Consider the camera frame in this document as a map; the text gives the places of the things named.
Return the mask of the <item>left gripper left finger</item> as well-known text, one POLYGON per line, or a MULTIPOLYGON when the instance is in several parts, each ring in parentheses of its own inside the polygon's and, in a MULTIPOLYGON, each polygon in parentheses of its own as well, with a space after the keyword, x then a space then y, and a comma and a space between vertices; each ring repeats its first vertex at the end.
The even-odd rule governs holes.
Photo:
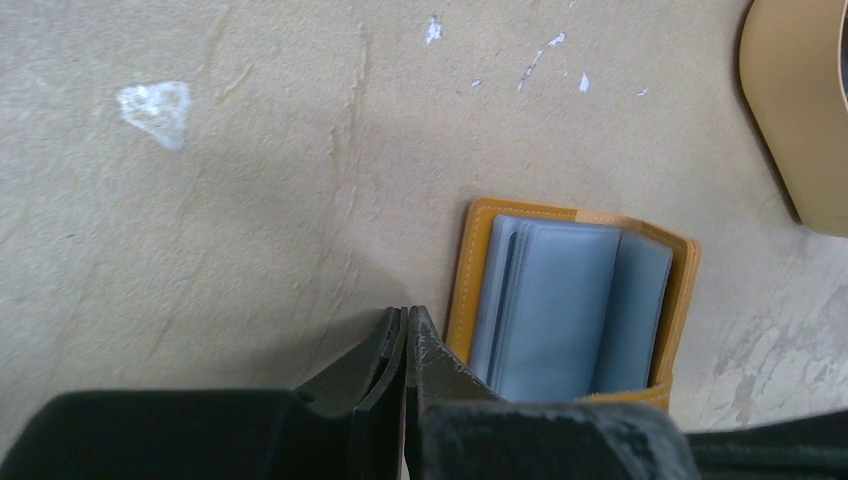
POLYGON ((396 479, 408 312, 295 389, 94 390, 27 423, 5 479, 396 479))

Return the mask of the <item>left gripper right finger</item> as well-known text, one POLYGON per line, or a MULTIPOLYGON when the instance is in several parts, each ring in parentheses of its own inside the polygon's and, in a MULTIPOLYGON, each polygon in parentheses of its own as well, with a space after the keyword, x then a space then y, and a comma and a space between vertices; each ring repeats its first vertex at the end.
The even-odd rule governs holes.
POLYGON ((639 403, 511 403, 408 313, 405 461, 413 479, 698 479, 684 435, 639 403))

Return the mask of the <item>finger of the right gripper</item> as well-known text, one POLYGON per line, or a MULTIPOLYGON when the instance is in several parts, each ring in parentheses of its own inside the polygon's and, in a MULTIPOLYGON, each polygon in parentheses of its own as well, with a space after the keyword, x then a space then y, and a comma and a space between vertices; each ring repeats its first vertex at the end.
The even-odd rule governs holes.
POLYGON ((845 479, 847 412, 688 433, 705 479, 845 479))

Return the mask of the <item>orange oval tray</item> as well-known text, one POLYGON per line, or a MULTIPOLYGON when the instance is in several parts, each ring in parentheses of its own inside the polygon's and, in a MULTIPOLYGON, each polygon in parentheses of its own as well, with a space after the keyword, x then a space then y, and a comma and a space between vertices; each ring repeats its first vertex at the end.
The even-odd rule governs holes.
POLYGON ((847 4, 755 1, 739 77, 800 221, 847 234, 847 4))

